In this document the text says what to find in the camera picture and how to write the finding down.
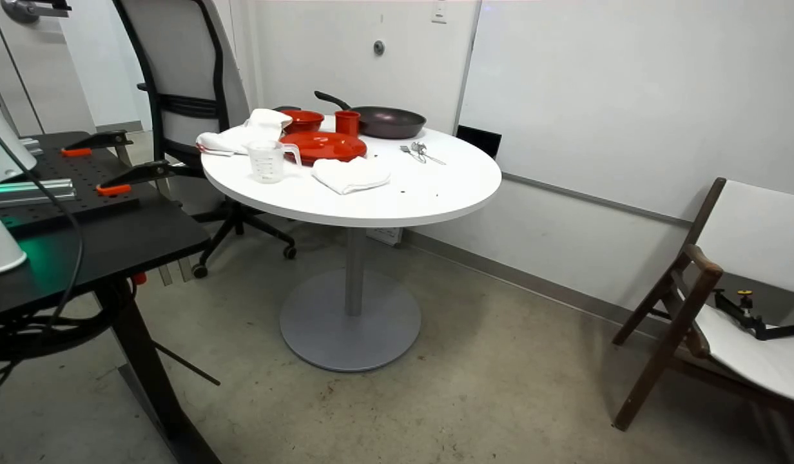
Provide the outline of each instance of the wooden folding chair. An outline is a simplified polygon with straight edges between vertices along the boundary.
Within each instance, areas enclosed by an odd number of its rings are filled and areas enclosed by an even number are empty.
[[[708,378],[728,392],[794,409],[794,338],[755,339],[708,293],[721,276],[741,276],[794,292],[794,196],[716,177],[681,253],[615,331],[620,344],[661,302],[670,325],[630,387],[614,426],[625,431],[665,366]]]

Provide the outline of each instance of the chair wheel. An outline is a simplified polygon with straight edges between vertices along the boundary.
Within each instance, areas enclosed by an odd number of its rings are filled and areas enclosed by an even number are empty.
[[[297,257],[297,248],[289,245],[289,248],[282,250],[282,257],[286,257],[286,261],[294,261],[294,257]]]
[[[209,276],[209,264],[193,264],[191,272],[193,272],[195,279],[206,279],[206,276]]]

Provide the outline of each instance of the baseboard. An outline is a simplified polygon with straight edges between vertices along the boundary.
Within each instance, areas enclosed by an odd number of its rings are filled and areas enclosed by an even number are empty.
[[[567,286],[560,286],[553,281],[547,281],[547,279],[539,279],[539,276],[531,276],[531,272],[523,272],[517,268],[509,268],[504,263],[496,263],[496,261],[489,261],[489,257],[482,257],[482,255],[474,255],[468,250],[460,250],[460,248],[453,248],[449,243],[440,243],[440,239],[432,239],[432,236],[424,236],[420,232],[413,232],[407,228],[404,235],[404,243],[407,245],[418,245],[418,248],[427,248],[432,253],[440,253],[451,261],[458,261],[464,264],[471,264],[471,268],[480,268],[495,279],[503,279],[503,281],[509,281],[509,284],[517,284],[527,292],[535,292],[535,293],[544,293],[548,299],[557,299],[557,302],[563,302],[570,307],[578,307],[583,311],[590,311],[594,316],[603,316],[603,319],[610,319],[615,325],[620,325],[630,308],[623,308],[619,303],[610,303],[610,302],[603,302],[603,299],[594,299],[594,295],[588,295],[588,293],[579,293],[574,289],[567,289]],[[661,334],[668,325],[661,319],[655,319],[655,316],[646,316],[642,325],[638,325],[638,331],[645,334]]]

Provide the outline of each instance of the white wall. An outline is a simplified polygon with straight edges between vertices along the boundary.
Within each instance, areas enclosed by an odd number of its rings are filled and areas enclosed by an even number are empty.
[[[68,0],[68,4],[61,31],[93,125],[141,124],[146,119],[146,98],[137,89],[141,71],[114,2]]]
[[[258,2],[254,0],[214,0],[222,29],[228,38],[235,61],[240,66],[248,105],[254,108],[263,101],[263,57],[254,41]]]
[[[0,25],[39,108],[44,130],[84,130],[89,111],[77,84],[74,65],[63,45],[59,21],[41,18],[36,25],[12,22],[0,7]],[[17,74],[0,41],[0,93],[19,134],[39,134]]]
[[[665,215],[716,176],[794,194],[794,0],[486,0],[460,121],[504,173]]]
[[[353,105],[415,108],[427,125],[451,128],[474,31],[476,2],[449,0],[449,22],[431,22],[431,0],[259,0],[254,43],[266,105],[315,101],[315,88]]]
[[[312,89],[331,88],[453,128],[476,0],[449,0],[445,25],[431,22],[431,0],[263,0],[258,13],[267,105],[315,105]],[[373,38],[388,43],[383,60]],[[636,303],[682,239],[674,226],[514,183],[486,209],[420,232],[620,307]]]

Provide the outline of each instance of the gray floor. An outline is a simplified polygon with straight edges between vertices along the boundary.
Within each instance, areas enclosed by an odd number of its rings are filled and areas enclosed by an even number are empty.
[[[206,281],[139,303],[152,334],[222,378],[164,360],[222,460],[781,460],[746,401],[670,370],[629,433],[607,426],[652,339],[610,347],[614,325],[424,248],[369,248],[422,308],[407,356],[370,374],[319,370],[289,353],[277,307],[343,263],[343,235],[299,226],[297,263],[249,232]],[[117,377],[116,339],[23,364],[0,392],[0,460],[172,460]]]

